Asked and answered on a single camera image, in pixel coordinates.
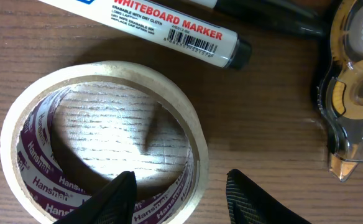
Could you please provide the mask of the yellow correction tape dispenser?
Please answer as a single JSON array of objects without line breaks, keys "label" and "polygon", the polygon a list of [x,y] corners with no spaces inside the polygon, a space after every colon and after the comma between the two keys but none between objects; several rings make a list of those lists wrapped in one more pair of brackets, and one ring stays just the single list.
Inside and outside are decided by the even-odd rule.
[{"label": "yellow correction tape dispenser", "polygon": [[327,14],[315,105],[328,134],[328,170],[341,182],[363,163],[363,0],[336,1]]}]

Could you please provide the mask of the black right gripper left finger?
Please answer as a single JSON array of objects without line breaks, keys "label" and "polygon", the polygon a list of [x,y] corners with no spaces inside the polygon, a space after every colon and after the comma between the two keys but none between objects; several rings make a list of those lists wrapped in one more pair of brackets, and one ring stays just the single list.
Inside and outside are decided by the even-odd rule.
[{"label": "black right gripper left finger", "polygon": [[137,198],[135,173],[125,171],[53,224],[131,224]]}]

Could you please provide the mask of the white masking tape roll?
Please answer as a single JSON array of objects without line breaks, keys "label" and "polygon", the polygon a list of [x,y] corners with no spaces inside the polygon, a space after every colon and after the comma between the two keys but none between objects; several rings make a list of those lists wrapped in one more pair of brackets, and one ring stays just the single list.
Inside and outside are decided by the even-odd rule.
[{"label": "white masking tape roll", "polygon": [[63,68],[31,84],[3,122],[7,183],[40,223],[63,218],[125,171],[135,173],[132,223],[183,223],[208,178],[208,147],[190,100],[137,63]]}]

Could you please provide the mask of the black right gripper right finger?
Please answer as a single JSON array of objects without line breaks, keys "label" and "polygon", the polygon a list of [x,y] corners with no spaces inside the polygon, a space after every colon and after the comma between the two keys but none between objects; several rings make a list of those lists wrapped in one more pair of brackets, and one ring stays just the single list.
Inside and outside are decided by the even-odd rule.
[{"label": "black right gripper right finger", "polygon": [[232,224],[310,224],[238,169],[227,173],[226,200]]}]

